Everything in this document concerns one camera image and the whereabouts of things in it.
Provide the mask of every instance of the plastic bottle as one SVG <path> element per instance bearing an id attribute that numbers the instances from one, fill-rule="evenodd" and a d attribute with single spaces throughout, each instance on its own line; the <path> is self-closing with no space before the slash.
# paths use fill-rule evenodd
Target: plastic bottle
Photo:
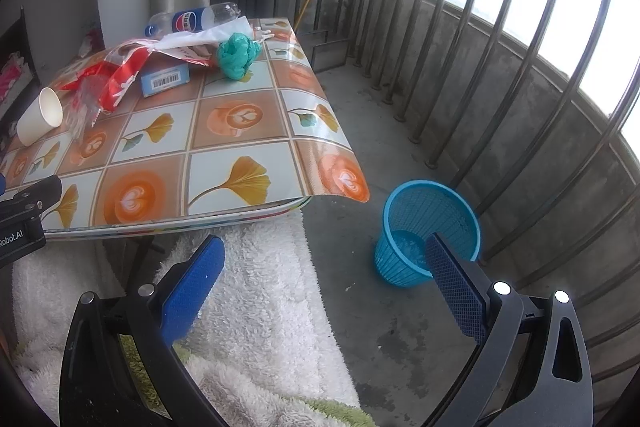
<path id="1" fill-rule="evenodd" d="M 172 32 L 201 32 L 237 19 L 240 13 L 238 5 L 232 2 L 176 13 L 157 13 L 149 19 L 145 35 L 157 39 Z"/>

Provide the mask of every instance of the blue trash basket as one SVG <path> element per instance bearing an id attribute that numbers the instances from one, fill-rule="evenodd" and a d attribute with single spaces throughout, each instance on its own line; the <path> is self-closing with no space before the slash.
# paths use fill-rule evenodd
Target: blue trash basket
<path id="1" fill-rule="evenodd" d="M 424 247 L 434 232 L 440 232 L 463 259 L 478 257 L 480 227 L 465 200 L 449 187 L 426 180 L 397 187 L 386 200 L 374 254 L 380 275 L 402 287 L 432 279 Z"/>

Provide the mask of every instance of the barcode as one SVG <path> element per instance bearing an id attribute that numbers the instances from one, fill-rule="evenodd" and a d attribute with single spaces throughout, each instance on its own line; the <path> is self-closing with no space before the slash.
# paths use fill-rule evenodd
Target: barcode
<path id="1" fill-rule="evenodd" d="M 169 76 L 161 76 L 160 78 L 156 78 L 153 82 L 153 88 L 158 89 L 158 87 L 166 86 L 167 84 L 173 84 L 180 80 L 180 75 L 178 73 L 170 74 Z"/>

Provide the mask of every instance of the table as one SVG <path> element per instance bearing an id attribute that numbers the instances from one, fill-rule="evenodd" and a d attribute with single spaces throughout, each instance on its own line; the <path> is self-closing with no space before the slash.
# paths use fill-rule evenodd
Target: table
<path id="1" fill-rule="evenodd" d="M 62 199 L 42 214 L 48 239 L 264 219 L 316 194 L 367 201 L 360 166 L 289 21 L 252 22 L 275 36 L 240 81 L 190 65 L 188 84 L 148 98 L 133 83 L 81 142 L 65 125 L 27 148 L 14 140 L 0 165 L 1 199 L 57 174 Z"/>

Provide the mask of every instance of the white paper cup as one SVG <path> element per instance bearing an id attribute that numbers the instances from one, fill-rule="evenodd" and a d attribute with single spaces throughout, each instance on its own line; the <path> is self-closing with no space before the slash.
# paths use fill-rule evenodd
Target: white paper cup
<path id="1" fill-rule="evenodd" d="M 60 124 L 62 124 L 60 99 L 53 89 L 45 87 L 20 117 L 15 131 L 22 145 L 28 147 Z"/>

